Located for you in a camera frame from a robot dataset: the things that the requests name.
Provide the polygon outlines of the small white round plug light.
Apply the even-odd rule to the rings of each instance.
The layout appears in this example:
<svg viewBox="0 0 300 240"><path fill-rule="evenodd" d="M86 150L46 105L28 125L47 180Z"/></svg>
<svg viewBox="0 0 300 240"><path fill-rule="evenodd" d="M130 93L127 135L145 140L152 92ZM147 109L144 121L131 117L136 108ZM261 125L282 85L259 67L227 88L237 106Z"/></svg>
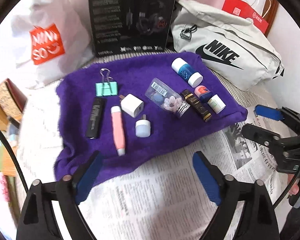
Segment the small white round plug light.
<svg viewBox="0 0 300 240"><path fill-rule="evenodd" d="M135 123L135 135L138 138L147 138L151 135L151 122L145 114Z"/></svg>

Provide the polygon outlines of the mint green binder clip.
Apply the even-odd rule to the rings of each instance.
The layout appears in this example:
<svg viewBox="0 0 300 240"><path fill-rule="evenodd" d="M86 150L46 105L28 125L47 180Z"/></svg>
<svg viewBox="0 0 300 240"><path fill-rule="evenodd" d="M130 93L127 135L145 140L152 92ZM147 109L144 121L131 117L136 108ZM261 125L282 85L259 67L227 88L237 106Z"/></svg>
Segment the mint green binder clip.
<svg viewBox="0 0 300 240"><path fill-rule="evenodd" d="M96 96L116 96L118 93L117 82L110 76L110 70L100 69L101 82L95 84Z"/></svg>

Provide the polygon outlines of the newspaper sheet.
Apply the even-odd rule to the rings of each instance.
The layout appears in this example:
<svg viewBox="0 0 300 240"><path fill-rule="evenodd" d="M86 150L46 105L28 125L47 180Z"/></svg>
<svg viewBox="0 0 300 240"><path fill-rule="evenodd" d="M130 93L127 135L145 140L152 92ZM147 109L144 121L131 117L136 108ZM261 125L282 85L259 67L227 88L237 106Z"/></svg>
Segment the newspaper sheet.
<svg viewBox="0 0 300 240"><path fill-rule="evenodd" d="M287 185L287 176L264 147L241 136L245 124L279 132L277 121L244 110L243 121L224 113L203 122L197 115L177 119L156 110L152 133L135 135L136 120L125 115L127 152L104 165L110 178L98 178L79 209L98 239L197 239L207 227L216 205L211 202L193 168L201 151L223 174L252 183L264 181L272 201Z"/></svg>

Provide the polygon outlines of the purple towel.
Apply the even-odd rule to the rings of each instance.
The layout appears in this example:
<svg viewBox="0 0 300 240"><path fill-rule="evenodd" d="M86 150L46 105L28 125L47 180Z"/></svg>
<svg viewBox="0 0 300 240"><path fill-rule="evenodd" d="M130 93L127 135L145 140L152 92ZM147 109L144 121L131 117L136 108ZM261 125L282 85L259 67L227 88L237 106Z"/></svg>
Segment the purple towel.
<svg viewBox="0 0 300 240"><path fill-rule="evenodd" d="M178 118L146 97L145 92L155 78L177 93L188 89L188 83L171 67L173 60L177 58L184 59L200 72L204 78L204 85L225 103L225 109L221 113L213 113L209 121L202 120L194 109L189 109ZM102 68L110 70L111 76L118 83L119 94L132 94L143 101L142 113L151 123L151 135L147 138L138 138L135 135L136 119L123 113L126 139L124 156L118 155L114 144L110 113L111 107L120 103L118 96L105 98L99 136L90 139L85 135L96 96L95 85L101 81ZM55 161L55 178L61 179L66 174L73 174L93 152L99 151L104 160L95 185L132 172L153 157L173 152L201 137L242 122L248 114L203 64L200 56L190 52L136 56L93 64L67 75L58 85L56 93L60 99L61 116L58 126L64 148Z"/></svg>

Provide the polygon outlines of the black gold Grand Reserve lighter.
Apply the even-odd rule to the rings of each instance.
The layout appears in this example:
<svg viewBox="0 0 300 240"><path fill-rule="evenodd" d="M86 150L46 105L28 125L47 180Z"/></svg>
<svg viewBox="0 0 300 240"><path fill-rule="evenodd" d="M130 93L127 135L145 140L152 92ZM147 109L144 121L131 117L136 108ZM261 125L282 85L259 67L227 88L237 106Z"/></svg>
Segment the black gold Grand Reserve lighter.
<svg viewBox="0 0 300 240"><path fill-rule="evenodd" d="M212 114L204 107L197 96L188 89L183 90L180 95L205 122L208 122L212 118Z"/></svg>

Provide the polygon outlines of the pink white pen-shaped tube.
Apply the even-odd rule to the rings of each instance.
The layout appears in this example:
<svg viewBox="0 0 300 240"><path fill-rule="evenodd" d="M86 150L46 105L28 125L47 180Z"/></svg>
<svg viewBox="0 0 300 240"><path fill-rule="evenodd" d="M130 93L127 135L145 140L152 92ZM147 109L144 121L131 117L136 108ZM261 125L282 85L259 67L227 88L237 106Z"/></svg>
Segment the pink white pen-shaped tube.
<svg viewBox="0 0 300 240"><path fill-rule="evenodd" d="M122 113L120 106L113 106L110 109L111 120L113 127L113 139L114 144L119 156L123 156L126 153L126 143L125 143L125 132L122 123Z"/></svg>

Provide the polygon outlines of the white USB wall charger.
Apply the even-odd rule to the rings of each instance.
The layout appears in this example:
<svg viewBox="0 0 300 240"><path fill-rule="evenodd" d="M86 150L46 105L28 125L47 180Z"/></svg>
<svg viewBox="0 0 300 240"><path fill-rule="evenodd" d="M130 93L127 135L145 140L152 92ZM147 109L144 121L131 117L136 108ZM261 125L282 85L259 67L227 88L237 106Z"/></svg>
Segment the white USB wall charger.
<svg viewBox="0 0 300 240"><path fill-rule="evenodd" d="M133 94L119 95L121 109L129 116L136 118L144 108L144 102Z"/></svg>

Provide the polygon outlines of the black rectangular lighter stick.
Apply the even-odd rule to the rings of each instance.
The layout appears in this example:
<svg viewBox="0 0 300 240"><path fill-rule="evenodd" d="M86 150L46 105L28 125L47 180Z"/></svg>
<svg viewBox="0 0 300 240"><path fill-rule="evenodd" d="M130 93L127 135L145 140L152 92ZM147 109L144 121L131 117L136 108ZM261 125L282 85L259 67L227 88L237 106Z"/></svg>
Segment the black rectangular lighter stick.
<svg viewBox="0 0 300 240"><path fill-rule="evenodd" d="M102 97L95 97L93 100L92 109L89 116L88 126L85 136L90 139L98 138L103 120L104 107L106 99Z"/></svg>

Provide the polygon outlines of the wooden door frame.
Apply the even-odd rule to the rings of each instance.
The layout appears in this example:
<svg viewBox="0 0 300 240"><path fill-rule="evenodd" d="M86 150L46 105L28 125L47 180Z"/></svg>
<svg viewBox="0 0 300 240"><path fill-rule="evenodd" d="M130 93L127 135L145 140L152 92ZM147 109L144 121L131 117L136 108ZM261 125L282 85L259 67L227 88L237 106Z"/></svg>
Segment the wooden door frame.
<svg viewBox="0 0 300 240"><path fill-rule="evenodd" d="M266 32L264 33L264 35L267 37L272 25L274 23L275 17L276 17L276 13L279 7L279 2L277 0L266 0L264 7L263 7L263 13L266 12L268 5L269 5L269 1L271 1L271 7L268 11L268 13L266 14L266 16L264 16L264 19L266 20L266 22L268 23L268 27L266 29Z"/></svg>

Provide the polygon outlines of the blue white cylindrical bottle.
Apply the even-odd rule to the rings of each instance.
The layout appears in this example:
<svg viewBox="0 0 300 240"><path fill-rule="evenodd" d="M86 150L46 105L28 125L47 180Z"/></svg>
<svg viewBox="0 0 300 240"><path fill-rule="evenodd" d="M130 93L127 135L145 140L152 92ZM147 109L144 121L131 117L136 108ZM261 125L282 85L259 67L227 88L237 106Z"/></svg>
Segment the blue white cylindrical bottle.
<svg viewBox="0 0 300 240"><path fill-rule="evenodd" d="M203 76L180 57L172 62L171 67L192 88L196 88L203 81Z"/></svg>

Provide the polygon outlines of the clear candy bottle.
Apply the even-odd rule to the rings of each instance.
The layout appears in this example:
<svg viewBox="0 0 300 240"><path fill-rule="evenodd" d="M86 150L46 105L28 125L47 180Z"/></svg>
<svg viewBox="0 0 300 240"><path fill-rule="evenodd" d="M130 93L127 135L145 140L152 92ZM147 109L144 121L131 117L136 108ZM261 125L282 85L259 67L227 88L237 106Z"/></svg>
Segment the clear candy bottle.
<svg viewBox="0 0 300 240"><path fill-rule="evenodd" d="M190 105L178 93L158 78L151 81L145 96L161 109L173 113L178 118L190 109Z"/></svg>

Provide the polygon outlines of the small white green-label jar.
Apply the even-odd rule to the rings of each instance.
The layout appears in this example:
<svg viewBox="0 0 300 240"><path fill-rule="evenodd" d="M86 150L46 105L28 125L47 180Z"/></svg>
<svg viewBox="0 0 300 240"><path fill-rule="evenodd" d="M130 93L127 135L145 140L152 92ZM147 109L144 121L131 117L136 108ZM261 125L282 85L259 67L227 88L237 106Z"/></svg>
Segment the small white green-label jar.
<svg viewBox="0 0 300 240"><path fill-rule="evenodd" d="M215 94L212 96L207 104L210 106L210 108L216 113L219 114L223 109L225 109L226 104L222 101L222 99Z"/></svg>

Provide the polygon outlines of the grey Nike waist bag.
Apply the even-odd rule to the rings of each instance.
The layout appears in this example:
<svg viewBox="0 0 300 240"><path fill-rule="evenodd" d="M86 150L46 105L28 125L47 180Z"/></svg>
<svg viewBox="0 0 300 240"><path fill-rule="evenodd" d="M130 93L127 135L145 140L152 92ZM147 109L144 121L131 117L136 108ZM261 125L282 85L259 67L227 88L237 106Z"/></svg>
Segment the grey Nike waist bag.
<svg viewBox="0 0 300 240"><path fill-rule="evenodd" d="M280 54L251 22L194 0L175 0L171 32L177 52L198 54L238 89L281 77Z"/></svg>

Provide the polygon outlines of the small red paper bag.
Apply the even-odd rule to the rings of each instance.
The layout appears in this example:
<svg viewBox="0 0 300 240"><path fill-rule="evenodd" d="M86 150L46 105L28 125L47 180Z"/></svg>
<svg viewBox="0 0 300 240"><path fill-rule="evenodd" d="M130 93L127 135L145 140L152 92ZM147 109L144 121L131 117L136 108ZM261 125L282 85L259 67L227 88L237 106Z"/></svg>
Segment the small red paper bag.
<svg viewBox="0 0 300 240"><path fill-rule="evenodd" d="M254 0L249 4L245 0L225 0L222 10L230 14L239 16L256 26L263 34L266 33L269 23L264 19L271 9L271 0L267 0L269 5L266 12L261 15L255 10L254 4L259 5L260 0Z"/></svg>

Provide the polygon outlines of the striped bed sheet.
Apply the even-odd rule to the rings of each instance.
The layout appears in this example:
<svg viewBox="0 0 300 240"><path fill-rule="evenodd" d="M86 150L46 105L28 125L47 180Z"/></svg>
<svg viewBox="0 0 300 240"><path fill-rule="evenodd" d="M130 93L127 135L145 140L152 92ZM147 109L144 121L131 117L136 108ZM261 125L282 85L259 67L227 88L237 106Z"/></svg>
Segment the striped bed sheet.
<svg viewBox="0 0 300 240"><path fill-rule="evenodd" d="M121 59L110 57L98 63L115 60ZM263 87L257 86L252 91L242 92L222 77L215 76L245 109L252 107L254 110L258 104L275 105ZM35 90L26 105L19 135L18 159L28 182L35 179L44 183L57 180L54 174L55 161L64 148L58 126L61 116L60 99L56 93L61 82L62 80L56 81Z"/></svg>

